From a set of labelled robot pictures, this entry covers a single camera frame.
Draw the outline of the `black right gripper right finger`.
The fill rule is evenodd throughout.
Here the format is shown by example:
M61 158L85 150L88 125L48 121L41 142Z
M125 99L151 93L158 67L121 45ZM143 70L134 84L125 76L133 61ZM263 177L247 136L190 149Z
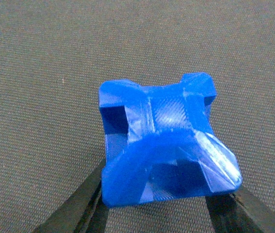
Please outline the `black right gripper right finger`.
M217 233L275 233L275 211L243 186L205 200Z

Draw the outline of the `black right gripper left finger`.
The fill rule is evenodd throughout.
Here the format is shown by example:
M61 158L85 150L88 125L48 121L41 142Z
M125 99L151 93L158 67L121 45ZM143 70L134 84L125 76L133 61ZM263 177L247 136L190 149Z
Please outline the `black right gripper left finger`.
M105 159L34 233L104 233L109 209L102 201L101 172Z

